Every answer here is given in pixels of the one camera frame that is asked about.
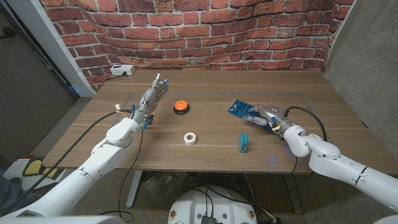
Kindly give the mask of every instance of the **blue object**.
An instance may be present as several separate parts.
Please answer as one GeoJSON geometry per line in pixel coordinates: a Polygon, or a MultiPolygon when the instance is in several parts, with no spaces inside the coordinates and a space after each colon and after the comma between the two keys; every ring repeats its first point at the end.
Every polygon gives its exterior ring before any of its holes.
{"type": "MultiPolygon", "coordinates": [[[[250,105],[248,103],[245,103],[243,101],[235,99],[232,102],[231,106],[228,108],[228,112],[230,114],[232,114],[233,116],[237,116],[239,118],[242,118],[244,116],[247,116],[247,117],[255,117],[255,116],[261,117],[260,113],[258,113],[258,112],[255,112],[255,111],[249,112],[250,108],[253,108],[253,107],[254,106],[252,106],[252,105],[250,105]]],[[[264,129],[266,129],[268,131],[272,131],[272,128],[268,124],[267,125],[263,125],[263,126],[260,126],[260,125],[257,125],[257,124],[254,124],[254,125],[259,126],[260,128],[264,128],[264,129]]]]}
{"type": "Polygon", "coordinates": [[[249,139],[248,139],[248,136],[246,135],[246,133],[240,134],[239,135],[239,140],[240,140],[240,141],[238,141],[239,151],[244,153],[244,152],[247,151],[248,144],[249,144],[249,139]]]}

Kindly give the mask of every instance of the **white tape roll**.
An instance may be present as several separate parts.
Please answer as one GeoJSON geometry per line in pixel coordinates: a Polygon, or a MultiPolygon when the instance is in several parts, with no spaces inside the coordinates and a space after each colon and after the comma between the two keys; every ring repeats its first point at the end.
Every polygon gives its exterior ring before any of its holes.
{"type": "Polygon", "coordinates": [[[184,135],[185,144],[191,146],[197,141],[197,136],[193,133],[187,133],[184,135]]]}

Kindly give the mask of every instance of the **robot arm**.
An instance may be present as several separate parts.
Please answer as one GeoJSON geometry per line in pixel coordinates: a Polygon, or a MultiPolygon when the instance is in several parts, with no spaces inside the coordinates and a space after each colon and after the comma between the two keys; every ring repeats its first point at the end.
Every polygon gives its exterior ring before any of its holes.
{"type": "Polygon", "coordinates": [[[323,141],[316,134],[305,135],[305,130],[285,118],[276,107],[252,108],[262,118],[247,117],[246,120],[263,125],[263,120],[272,130],[283,137],[297,157],[310,155],[309,167],[317,174],[350,184],[368,196],[398,212],[398,179],[360,164],[340,153],[333,144],[323,141]]]}
{"type": "Polygon", "coordinates": [[[157,75],[152,86],[142,95],[134,116],[124,118],[106,133],[92,150],[91,156],[68,177],[35,203],[3,218],[56,217],[71,215],[76,204],[102,176],[119,167],[126,151],[134,144],[130,133],[137,133],[152,123],[152,115],[159,100],[167,93],[167,80],[159,82],[157,75]]]}

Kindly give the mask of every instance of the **power strip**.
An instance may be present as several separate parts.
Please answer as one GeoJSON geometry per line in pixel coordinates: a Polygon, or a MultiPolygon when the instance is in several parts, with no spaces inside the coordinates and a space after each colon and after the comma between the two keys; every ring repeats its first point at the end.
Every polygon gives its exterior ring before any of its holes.
{"type": "Polygon", "coordinates": [[[123,75],[123,72],[126,72],[126,75],[132,75],[136,71],[133,65],[113,65],[111,68],[112,75],[123,75]]]}

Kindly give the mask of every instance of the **floor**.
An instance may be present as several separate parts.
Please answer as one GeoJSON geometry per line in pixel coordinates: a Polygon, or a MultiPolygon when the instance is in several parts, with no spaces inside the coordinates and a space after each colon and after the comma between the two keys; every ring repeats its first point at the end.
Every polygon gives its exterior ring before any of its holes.
{"type": "MultiPolygon", "coordinates": [[[[89,101],[89,98],[79,98],[32,153],[45,156],[89,101]]],[[[125,169],[116,169],[97,181],[80,200],[74,214],[96,215],[108,210],[117,210],[119,190],[126,173],[125,169]]],[[[296,215],[293,213],[281,175],[248,174],[248,177],[257,192],[257,201],[266,202],[264,208],[274,216],[280,217],[285,224],[374,223],[382,217],[395,214],[352,186],[314,175],[299,188],[304,214],[296,215]]],[[[304,175],[295,175],[298,183],[304,178],[304,175]]],[[[122,210],[134,215],[133,223],[167,223],[170,207],[183,194],[182,185],[180,184],[163,203],[158,204],[142,184],[135,206],[127,209],[124,208],[124,204],[131,179],[132,173],[123,186],[122,210]]]]}

